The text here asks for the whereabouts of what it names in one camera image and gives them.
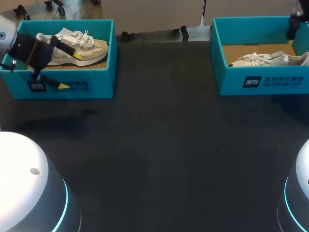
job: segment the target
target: glowing blue ring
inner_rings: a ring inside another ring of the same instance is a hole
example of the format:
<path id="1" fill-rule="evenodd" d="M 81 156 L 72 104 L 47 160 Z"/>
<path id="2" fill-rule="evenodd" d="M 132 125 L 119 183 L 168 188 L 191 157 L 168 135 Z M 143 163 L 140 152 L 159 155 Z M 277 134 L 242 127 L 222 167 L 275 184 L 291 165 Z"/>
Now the glowing blue ring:
<path id="1" fill-rule="evenodd" d="M 56 230 L 59 228 L 65 214 L 66 214 L 66 211 L 67 211 L 67 207 L 68 207 L 68 199 L 69 199 L 69 193 L 68 193 L 68 188 L 67 188 L 67 185 L 66 185 L 66 182 L 63 180 L 63 183 L 64 183 L 64 186 L 66 187 L 66 204 L 64 205 L 64 210 L 62 212 L 62 215 L 61 215 L 61 218 L 59 220 L 59 222 L 57 223 L 57 225 L 55 226 L 55 228 L 52 230 L 52 232 L 56 232 Z"/>
<path id="2" fill-rule="evenodd" d="M 294 217 L 294 215 L 292 214 L 292 211 L 290 210 L 290 207 L 288 205 L 288 200 L 286 199 L 286 183 L 288 182 L 288 178 L 286 178 L 286 182 L 285 182 L 285 185 L 284 185 L 284 198 L 285 198 L 285 203 L 286 203 L 286 207 L 288 208 L 289 212 L 290 212 L 290 215 L 291 217 L 293 218 L 293 220 L 295 221 L 295 223 L 302 229 L 303 232 L 307 232 L 299 223 L 298 221 L 296 220 L 296 218 Z"/>

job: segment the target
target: shoelace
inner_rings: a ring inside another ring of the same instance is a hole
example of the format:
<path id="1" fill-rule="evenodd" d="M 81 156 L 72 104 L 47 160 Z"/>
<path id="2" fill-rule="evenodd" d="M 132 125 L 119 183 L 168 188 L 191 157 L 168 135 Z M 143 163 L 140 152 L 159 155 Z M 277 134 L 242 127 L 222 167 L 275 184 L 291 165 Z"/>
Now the shoelace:
<path id="1" fill-rule="evenodd" d="M 256 54 L 254 52 L 253 54 L 244 55 L 239 59 L 251 61 L 252 65 L 256 66 L 256 65 L 263 65 L 265 61 L 269 61 L 272 58 L 269 54 Z"/>
<path id="2" fill-rule="evenodd" d="M 88 35 L 88 31 L 85 30 L 85 33 L 76 30 L 72 34 L 73 37 L 76 38 L 76 42 L 72 43 L 72 45 L 79 44 L 84 48 L 93 48 L 95 42 L 92 36 Z"/>

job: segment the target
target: cardboard insert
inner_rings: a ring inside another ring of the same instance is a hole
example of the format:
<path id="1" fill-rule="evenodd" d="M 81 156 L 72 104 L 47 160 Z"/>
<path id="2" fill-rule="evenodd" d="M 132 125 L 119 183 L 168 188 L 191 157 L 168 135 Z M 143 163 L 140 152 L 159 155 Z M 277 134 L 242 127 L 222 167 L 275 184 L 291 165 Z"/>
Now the cardboard insert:
<path id="1" fill-rule="evenodd" d="M 107 62 L 103 62 L 100 64 L 95 64 L 88 67 L 77 67 L 75 65 L 65 65 L 65 66 L 47 66 L 44 70 L 55 70 L 55 69 L 106 69 Z"/>
<path id="2" fill-rule="evenodd" d="M 226 63 L 229 65 L 246 54 L 272 54 L 282 51 L 290 56 L 296 56 L 294 49 L 288 44 L 258 44 L 258 45 L 223 45 Z"/>

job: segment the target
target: black table surface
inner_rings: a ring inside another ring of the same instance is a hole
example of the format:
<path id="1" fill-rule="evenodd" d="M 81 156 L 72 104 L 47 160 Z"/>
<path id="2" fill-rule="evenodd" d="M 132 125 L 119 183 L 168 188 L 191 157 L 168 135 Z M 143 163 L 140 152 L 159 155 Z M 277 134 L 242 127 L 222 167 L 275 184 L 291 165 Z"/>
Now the black table surface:
<path id="1" fill-rule="evenodd" d="M 115 95 L 14 101 L 0 125 L 46 152 L 82 232 L 277 232 L 276 205 L 309 138 L 309 98 L 220 97 L 208 42 L 119 45 Z"/>

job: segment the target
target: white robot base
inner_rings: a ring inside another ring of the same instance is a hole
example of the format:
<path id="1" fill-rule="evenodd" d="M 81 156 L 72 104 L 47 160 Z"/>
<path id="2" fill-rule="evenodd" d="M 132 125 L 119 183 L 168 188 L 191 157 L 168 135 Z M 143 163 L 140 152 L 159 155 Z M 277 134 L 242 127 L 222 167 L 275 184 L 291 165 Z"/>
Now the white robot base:
<path id="1" fill-rule="evenodd" d="M 309 140 L 300 149 L 279 198 L 282 232 L 309 232 Z"/>
<path id="2" fill-rule="evenodd" d="M 74 195 L 31 139 L 0 132 L 0 187 L 0 231 L 80 231 Z"/>

